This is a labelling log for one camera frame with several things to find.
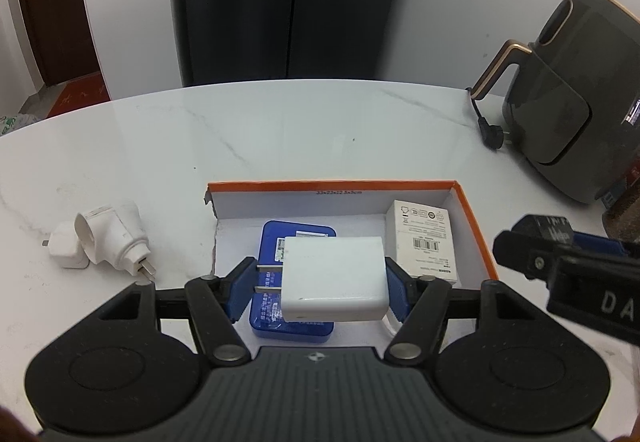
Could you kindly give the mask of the red doormat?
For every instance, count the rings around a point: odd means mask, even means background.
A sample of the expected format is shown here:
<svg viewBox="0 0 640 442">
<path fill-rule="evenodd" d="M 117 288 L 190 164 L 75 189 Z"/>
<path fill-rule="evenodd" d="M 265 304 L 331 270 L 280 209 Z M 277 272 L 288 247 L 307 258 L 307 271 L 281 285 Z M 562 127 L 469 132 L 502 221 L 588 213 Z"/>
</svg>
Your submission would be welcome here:
<svg viewBox="0 0 640 442">
<path fill-rule="evenodd" d="M 48 117 L 70 113 L 110 101 L 100 72 L 70 80 L 53 103 Z"/>
</svg>

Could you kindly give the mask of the white cube charger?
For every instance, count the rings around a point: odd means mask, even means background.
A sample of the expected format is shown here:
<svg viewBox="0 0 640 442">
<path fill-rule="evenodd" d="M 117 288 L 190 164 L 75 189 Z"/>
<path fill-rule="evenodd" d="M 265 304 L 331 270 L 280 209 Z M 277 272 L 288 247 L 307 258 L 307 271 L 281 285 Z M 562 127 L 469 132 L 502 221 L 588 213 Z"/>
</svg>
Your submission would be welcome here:
<svg viewBox="0 0 640 442">
<path fill-rule="evenodd" d="M 63 269 L 83 270 L 89 266 L 90 260 L 81 246 L 73 221 L 61 222 L 42 241 L 50 258 Z"/>
</svg>

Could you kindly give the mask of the glass jar with granules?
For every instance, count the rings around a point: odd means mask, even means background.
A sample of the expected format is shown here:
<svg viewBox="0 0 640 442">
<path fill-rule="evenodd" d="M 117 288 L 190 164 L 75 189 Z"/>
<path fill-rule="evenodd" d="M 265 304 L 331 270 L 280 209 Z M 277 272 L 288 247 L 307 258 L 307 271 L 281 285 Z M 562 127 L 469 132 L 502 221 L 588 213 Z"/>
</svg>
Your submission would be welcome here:
<svg viewBox="0 0 640 442">
<path fill-rule="evenodd" d="M 640 237 L 639 182 L 632 185 L 602 217 L 608 237 L 623 242 L 638 243 Z"/>
</svg>

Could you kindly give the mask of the black USB charger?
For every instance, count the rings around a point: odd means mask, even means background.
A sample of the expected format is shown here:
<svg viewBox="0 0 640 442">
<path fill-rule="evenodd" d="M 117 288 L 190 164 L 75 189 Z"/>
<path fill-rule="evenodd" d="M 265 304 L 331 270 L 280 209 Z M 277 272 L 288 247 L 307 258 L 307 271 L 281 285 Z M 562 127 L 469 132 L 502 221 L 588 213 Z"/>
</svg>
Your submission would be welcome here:
<svg viewBox="0 0 640 442">
<path fill-rule="evenodd" d="M 517 233 L 561 244 L 574 241 L 574 231 L 565 217 L 548 215 L 526 215 L 512 228 Z"/>
</svg>

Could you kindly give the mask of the white plug-in vaporizer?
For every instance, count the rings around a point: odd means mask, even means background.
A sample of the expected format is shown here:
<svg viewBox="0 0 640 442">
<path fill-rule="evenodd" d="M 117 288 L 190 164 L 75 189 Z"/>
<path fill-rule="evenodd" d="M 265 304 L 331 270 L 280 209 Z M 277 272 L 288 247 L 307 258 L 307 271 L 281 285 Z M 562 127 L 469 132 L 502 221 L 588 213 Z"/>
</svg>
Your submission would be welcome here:
<svg viewBox="0 0 640 442">
<path fill-rule="evenodd" d="M 130 199 L 76 215 L 74 230 L 88 259 L 132 277 L 155 280 L 151 249 L 137 204 Z"/>
</svg>

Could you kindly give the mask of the orange white cardboard tray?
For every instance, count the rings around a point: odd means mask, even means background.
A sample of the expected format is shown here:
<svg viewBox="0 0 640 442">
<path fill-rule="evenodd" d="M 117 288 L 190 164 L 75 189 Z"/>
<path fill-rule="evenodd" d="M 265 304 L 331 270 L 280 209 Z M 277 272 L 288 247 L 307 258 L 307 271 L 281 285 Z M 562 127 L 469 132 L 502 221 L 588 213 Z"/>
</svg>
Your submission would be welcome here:
<svg viewBox="0 0 640 442">
<path fill-rule="evenodd" d="M 477 289 L 498 277 L 468 199 L 451 180 L 211 182 L 205 202 L 216 218 L 213 272 L 224 277 L 257 256 L 262 226 L 271 219 L 327 225 L 339 237 L 383 237 L 396 199 L 449 211 L 459 287 Z"/>
</svg>

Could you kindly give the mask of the white barcode product box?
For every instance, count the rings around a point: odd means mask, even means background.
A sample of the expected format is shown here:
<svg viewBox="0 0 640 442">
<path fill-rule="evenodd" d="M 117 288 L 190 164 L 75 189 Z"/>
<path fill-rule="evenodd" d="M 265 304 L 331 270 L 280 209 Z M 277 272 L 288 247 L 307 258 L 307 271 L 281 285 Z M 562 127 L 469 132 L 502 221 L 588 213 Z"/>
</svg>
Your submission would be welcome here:
<svg viewBox="0 0 640 442">
<path fill-rule="evenodd" d="M 385 254 L 412 277 L 458 281 L 446 209 L 395 199 L 385 216 Z"/>
</svg>

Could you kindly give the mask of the dark grey air fryer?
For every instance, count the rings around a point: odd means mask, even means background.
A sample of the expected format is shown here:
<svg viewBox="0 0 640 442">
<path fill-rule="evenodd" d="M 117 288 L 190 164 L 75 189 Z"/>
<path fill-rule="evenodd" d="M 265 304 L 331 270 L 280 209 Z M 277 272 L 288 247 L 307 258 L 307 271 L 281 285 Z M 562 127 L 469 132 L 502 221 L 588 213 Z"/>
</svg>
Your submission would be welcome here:
<svg viewBox="0 0 640 442">
<path fill-rule="evenodd" d="M 486 147 L 509 139 L 570 199 L 600 199 L 639 155 L 638 18 L 616 0 L 562 0 L 533 43 L 502 45 L 469 88 L 471 101 L 511 65 L 506 124 L 478 121 Z"/>
</svg>

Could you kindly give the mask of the white USB charger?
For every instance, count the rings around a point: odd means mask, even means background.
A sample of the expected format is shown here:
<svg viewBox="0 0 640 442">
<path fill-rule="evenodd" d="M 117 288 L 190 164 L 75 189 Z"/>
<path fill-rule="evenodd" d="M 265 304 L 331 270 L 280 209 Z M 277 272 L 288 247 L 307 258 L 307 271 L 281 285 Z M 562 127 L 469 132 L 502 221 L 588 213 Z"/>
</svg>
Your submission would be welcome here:
<svg viewBox="0 0 640 442">
<path fill-rule="evenodd" d="M 378 236 L 289 236 L 279 297 L 287 322 L 380 321 L 390 307 L 383 241 Z"/>
</svg>

